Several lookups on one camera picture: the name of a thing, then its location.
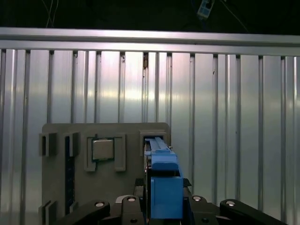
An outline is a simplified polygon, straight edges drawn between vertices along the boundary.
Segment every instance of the blue ram slot clip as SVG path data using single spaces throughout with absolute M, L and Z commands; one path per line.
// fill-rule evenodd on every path
M 151 168 L 156 174 L 172 172 L 176 176 L 151 177 L 151 218 L 182 219 L 183 216 L 183 177 L 177 155 L 170 150 L 160 137 L 146 138 L 151 151 Z

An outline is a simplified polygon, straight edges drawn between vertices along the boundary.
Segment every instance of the metal panel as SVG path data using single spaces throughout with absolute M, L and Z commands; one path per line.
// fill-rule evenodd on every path
M 24 214 L 38 224 L 42 126 L 95 120 L 167 122 L 196 194 L 299 223 L 299 37 L 10 28 L 0 36 L 5 224 Z
M 125 53 L 124 121 L 142 121 L 143 53 Z
M 226 195 L 226 61 L 217 61 L 217 205 Z
M 295 131 L 295 110 L 294 110 L 294 58 L 285 57 L 285 215 L 288 224 L 297 224 L 295 221 L 295 162 L 296 162 L 296 146 L 294 134 Z
M 190 54 L 172 55 L 172 123 L 171 143 L 176 146 L 181 169 L 189 174 L 189 124 L 190 124 Z
M 225 198 L 237 198 L 238 77 L 235 55 L 226 57 L 226 187 Z
M 73 77 L 73 122 L 85 123 L 86 110 L 86 76 L 87 76 L 87 53 L 79 51 L 75 54 Z
M 1 170 L 1 216 L 11 223 L 12 194 L 14 175 L 14 112 L 15 112 L 15 80 L 16 50 L 7 50 L 5 64 L 4 119 Z
M 295 113 L 295 130 L 294 130 L 294 152 L 295 152 L 295 159 L 294 159 L 294 224 L 300 223 L 300 57 L 294 58 L 294 113 Z
M 258 56 L 240 57 L 240 200 L 258 207 Z
M 38 156 L 38 134 L 47 123 L 49 51 L 31 51 L 26 138 L 25 224 L 38 224 L 42 204 L 42 163 Z
M 281 216 L 281 59 L 263 58 L 263 211 Z
M 13 183 L 12 183 L 12 224 L 18 224 L 21 221 L 21 173 L 23 156 L 23 132 L 24 125 L 24 93 L 25 93 L 25 50 L 17 51 L 17 65 L 15 78 L 15 106 L 14 106 L 14 142 L 13 142 Z
M 156 122 L 156 86 L 157 86 L 157 54 L 150 52 L 148 55 L 148 80 L 146 90 L 147 122 Z
M 51 77 L 51 123 L 71 122 L 72 51 L 54 51 Z
M 118 122 L 120 52 L 101 52 L 98 122 Z
M 158 54 L 158 97 L 157 97 L 157 121 L 167 122 L 168 121 L 168 108 L 169 108 L 169 86 L 171 76 L 169 76 L 169 71 L 171 71 L 171 66 L 167 67 L 167 53 Z
M 214 81 L 213 55 L 196 54 L 194 193 L 209 202 L 215 198 Z
M 95 103 L 96 103 L 96 52 L 89 52 L 88 62 L 88 79 L 87 79 L 87 110 L 86 122 L 96 122 Z

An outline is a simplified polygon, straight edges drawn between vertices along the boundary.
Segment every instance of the gray fixture plate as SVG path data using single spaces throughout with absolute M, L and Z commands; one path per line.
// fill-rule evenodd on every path
M 161 136 L 170 145 L 170 128 L 166 123 L 44 125 L 39 136 L 42 156 L 40 223 L 48 224 L 51 221 L 47 220 L 53 221 L 66 214 L 65 160 L 68 154 L 74 157 L 75 171 L 75 202 L 70 211 L 94 199 L 113 204 L 118 196 L 131 195 L 135 179 L 144 175 L 143 139 L 146 136 Z M 69 153 L 66 138 L 69 138 Z M 113 140 L 113 158 L 93 160 L 93 140 Z M 52 218 L 46 216 L 49 205 Z

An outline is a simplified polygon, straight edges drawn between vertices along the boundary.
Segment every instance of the corrugated metal wall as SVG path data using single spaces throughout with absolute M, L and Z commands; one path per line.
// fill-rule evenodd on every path
M 195 194 L 300 223 L 300 58 L 13 49 L 0 58 L 3 220 L 38 224 L 45 123 L 157 121 L 171 126 Z

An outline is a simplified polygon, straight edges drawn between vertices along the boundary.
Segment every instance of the black background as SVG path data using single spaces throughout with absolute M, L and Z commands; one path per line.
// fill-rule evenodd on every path
M 44 1 L 49 9 L 51 0 Z M 52 17 L 56 4 L 53 0 Z M 215 0 L 203 25 L 195 15 L 200 4 L 201 0 L 59 0 L 54 27 L 247 33 L 220 0 Z M 227 0 L 226 4 L 250 33 L 300 34 L 299 0 Z M 47 19 L 42 0 L 0 0 L 0 26 L 44 28 Z

